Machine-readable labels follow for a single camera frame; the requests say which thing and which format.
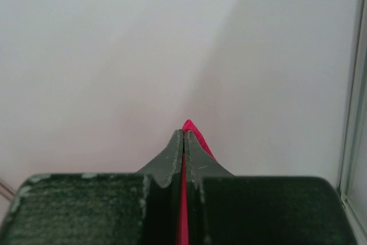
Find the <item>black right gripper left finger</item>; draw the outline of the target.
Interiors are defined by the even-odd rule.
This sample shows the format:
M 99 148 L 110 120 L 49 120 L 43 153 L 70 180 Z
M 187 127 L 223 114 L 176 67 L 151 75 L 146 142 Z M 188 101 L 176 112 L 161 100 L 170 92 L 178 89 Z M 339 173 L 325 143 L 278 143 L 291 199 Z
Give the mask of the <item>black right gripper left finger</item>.
M 182 130 L 135 173 L 36 174 L 1 224 L 2 244 L 176 244 Z

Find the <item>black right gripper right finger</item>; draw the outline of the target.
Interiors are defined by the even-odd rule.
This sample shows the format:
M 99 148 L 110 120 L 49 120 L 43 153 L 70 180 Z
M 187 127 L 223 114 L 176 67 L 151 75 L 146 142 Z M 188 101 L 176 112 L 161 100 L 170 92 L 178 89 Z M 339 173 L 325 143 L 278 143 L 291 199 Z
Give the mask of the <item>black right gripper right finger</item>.
M 234 176 L 184 135 L 190 244 L 356 244 L 328 181 Z

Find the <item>aluminium right corner post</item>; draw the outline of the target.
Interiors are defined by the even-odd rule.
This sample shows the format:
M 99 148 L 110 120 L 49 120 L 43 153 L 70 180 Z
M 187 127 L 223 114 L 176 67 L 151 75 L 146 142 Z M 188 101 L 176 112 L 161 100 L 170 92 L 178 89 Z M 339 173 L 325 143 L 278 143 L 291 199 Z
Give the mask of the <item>aluminium right corner post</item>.
M 366 0 L 358 0 L 338 193 L 356 237 L 366 244 Z

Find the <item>pink t shirt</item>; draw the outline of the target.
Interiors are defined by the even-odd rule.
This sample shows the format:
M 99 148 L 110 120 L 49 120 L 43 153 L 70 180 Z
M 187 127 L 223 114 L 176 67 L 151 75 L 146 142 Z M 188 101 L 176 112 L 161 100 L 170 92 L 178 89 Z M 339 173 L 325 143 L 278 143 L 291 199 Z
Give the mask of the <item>pink t shirt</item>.
M 183 133 L 192 131 L 197 138 L 201 148 L 214 160 L 215 157 L 210 150 L 203 134 L 197 128 L 197 126 L 188 119 L 182 127 Z M 188 205 L 187 205 L 187 192 L 186 192 L 186 166 L 185 166 L 185 155 L 182 156 L 181 166 L 181 190 L 180 190 L 180 204 L 179 204 L 179 218 L 178 218 L 178 230 L 177 230 L 177 244 L 178 245 L 189 245 L 189 224 L 188 224 Z

